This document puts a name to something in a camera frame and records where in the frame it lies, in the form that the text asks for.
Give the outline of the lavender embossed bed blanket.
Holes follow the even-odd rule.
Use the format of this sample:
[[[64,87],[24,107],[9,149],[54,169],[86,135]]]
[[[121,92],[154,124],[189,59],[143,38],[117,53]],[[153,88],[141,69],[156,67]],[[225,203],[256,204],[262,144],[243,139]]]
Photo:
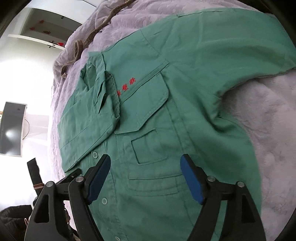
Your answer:
[[[260,12],[239,1],[136,1],[95,35],[81,58],[67,68],[67,78],[63,79],[61,68],[73,60],[75,41],[85,39],[118,5],[120,1],[101,3],[70,36],[65,50],[54,62],[51,138],[55,161],[61,167],[58,124],[91,52],[102,52],[168,16],[218,8]],[[253,145],[261,178],[261,209],[258,211],[267,240],[274,240],[295,209],[295,68],[276,76],[253,78],[234,87],[222,96],[221,106],[236,119]]]

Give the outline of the wall-mounted monitor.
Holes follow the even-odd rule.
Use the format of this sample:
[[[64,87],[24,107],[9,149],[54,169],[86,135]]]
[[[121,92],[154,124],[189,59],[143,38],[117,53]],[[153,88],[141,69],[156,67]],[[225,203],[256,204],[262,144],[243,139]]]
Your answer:
[[[1,117],[1,155],[22,155],[23,121],[27,105],[6,102]]]

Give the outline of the brown fabric belt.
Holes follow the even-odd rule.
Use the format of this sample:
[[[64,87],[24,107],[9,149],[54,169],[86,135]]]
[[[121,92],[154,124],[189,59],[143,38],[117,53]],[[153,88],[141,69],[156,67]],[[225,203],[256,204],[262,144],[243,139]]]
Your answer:
[[[104,27],[106,27],[111,19],[117,15],[122,9],[126,8],[127,6],[131,5],[132,3],[134,3],[135,0],[129,0],[129,1],[125,1],[123,4],[116,6],[115,8],[113,8],[110,12],[110,14],[108,15],[108,17],[97,27],[95,28],[85,40],[81,40],[78,39],[75,41],[74,44],[74,58],[73,60],[65,63],[62,68],[61,68],[61,77],[63,79],[67,78],[67,68],[71,65],[73,65],[76,61],[78,61],[81,58],[82,52],[89,47],[89,45],[93,42],[93,39],[95,37],[95,35],[102,30]]]

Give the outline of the green work shirt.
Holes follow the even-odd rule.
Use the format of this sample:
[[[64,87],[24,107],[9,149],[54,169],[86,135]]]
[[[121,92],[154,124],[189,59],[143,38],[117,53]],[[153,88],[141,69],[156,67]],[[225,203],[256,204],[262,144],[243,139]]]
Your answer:
[[[91,52],[58,124],[64,172],[111,169],[90,210],[105,240],[186,240],[201,205],[180,168],[188,154],[224,183],[242,181],[261,209],[253,145],[222,96],[295,68],[273,16],[204,9],[168,16]]]

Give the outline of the white window shelf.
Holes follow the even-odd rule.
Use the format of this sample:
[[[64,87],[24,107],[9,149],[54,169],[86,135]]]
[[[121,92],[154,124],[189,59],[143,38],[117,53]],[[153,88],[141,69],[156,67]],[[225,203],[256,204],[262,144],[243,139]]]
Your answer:
[[[44,41],[44,40],[40,40],[40,39],[36,39],[36,38],[32,38],[32,37],[28,37],[28,36],[8,34],[8,37],[29,40],[29,41],[33,41],[33,42],[36,42],[36,43],[47,45],[49,47],[57,48],[57,49],[60,49],[60,50],[65,49],[64,47],[62,47],[62,46],[60,46],[58,44],[51,43],[51,42]]]

